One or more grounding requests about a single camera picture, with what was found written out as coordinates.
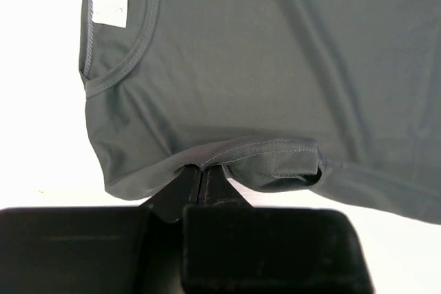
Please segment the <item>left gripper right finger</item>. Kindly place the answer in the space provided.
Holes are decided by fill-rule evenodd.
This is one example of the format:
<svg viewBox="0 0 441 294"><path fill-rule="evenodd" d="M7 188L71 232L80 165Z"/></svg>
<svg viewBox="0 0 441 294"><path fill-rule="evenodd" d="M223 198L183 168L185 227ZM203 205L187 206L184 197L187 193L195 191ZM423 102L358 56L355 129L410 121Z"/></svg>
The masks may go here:
<svg viewBox="0 0 441 294"><path fill-rule="evenodd" d="M253 207L221 167L183 212L186 293L372 293L358 235L331 209Z"/></svg>

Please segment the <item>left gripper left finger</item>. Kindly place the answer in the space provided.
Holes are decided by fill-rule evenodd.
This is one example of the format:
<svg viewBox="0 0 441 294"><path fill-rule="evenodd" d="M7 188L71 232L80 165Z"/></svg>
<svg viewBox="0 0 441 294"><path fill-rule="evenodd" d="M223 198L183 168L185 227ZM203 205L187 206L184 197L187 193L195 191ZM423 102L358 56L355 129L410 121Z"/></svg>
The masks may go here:
<svg viewBox="0 0 441 294"><path fill-rule="evenodd" d="M182 293L183 207L197 167L137 207L9 208L1 212L2 293Z"/></svg>

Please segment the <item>dark grey t-shirt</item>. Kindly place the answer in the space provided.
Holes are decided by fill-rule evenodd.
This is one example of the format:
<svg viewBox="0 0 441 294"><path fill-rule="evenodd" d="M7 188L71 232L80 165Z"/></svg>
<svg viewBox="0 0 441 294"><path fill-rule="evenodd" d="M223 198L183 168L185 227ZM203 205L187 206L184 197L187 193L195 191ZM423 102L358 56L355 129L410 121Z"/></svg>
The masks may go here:
<svg viewBox="0 0 441 294"><path fill-rule="evenodd" d="M440 0L82 0L105 190L216 165L440 223Z"/></svg>

